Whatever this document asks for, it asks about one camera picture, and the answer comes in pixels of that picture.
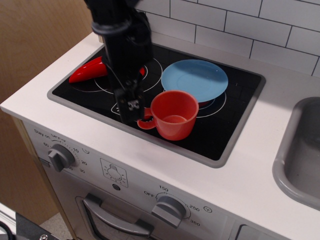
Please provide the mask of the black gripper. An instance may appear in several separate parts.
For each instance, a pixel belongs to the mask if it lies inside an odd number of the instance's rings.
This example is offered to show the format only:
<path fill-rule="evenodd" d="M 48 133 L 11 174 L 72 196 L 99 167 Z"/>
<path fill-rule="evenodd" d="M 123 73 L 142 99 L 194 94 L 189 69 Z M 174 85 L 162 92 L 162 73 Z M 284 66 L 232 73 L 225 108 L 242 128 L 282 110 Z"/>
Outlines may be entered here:
<path fill-rule="evenodd" d="M 141 120 L 145 98 L 139 86 L 140 69 L 153 59 L 151 27 L 144 12 L 130 11 L 128 18 L 115 24 L 92 23 L 93 32 L 102 36 L 105 64 L 115 77 L 115 100 L 124 124 Z"/>

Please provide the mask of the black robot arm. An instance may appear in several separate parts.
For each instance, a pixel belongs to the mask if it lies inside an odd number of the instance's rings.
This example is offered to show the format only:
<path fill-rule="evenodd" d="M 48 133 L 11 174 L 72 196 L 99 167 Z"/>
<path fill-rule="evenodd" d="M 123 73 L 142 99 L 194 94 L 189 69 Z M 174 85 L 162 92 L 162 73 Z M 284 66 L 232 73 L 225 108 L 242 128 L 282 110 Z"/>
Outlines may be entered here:
<path fill-rule="evenodd" d="M 87 0 L 92 30 L 103 39 L 109 82 L 124 124 L 144 117 L 141 68 L 153 59 L 151 27 L 136 0 Z"/>

